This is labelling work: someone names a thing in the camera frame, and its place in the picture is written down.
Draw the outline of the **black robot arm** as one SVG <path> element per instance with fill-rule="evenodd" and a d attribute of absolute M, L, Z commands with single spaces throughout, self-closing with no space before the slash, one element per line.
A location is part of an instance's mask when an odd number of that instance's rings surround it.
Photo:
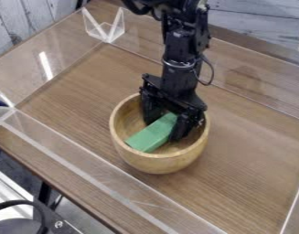
<path fill-rule="evenodd" d="M 150 14 L 162 22 L 164 73 L 160 77 L 149 73 L 142 75 L 140 93 L 148 124 L 154 123 L 165 112 L 177 115 L 169 139 L 178 141 L 206 120 L 208 104 L 196 90 L 198 85 L 210 84 L 200 79 L 202 66 L 208 64 L 205 50 L 212 39 L 208 24 L 210 5 L 208 0 L 122 2 L 134 14 Z"/>

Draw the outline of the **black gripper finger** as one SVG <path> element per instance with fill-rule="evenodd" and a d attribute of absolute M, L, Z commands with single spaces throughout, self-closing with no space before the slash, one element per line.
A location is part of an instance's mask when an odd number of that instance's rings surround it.
<path fill-rule="evenodd" d="M 154 95 L 153 93 L 144 91 L 141 94 L 144 120 L 146 124 L 153 124 L 165 113 L 165 107 L 162 105 L 164 96 Z"/>
<path fill-rule="evenodd" d="M 178 142 L 190 134 L 193 128 L 204 123 L 204 121 L 204 112 L 184 112 L 177 118 L 177 123 L 173 127 L 169 140 L 172 142 Z"/>

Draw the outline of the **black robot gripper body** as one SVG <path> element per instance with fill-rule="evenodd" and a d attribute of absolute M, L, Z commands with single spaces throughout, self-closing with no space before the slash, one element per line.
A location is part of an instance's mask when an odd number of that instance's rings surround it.
<path fill-rule="evenodd" d="M 201 83 L 202 64 L 202 59 L 181 63 L 172 60 L 164 61 L 161 77 L 149 73 L 142 75 L 144 86 L 140 93 L 148 91 L 154 95 L 162 95 L 165 111 L 178 115 L 184 112 L 206 112 L 208 105 L 196 93 L 197 86 Z"/>

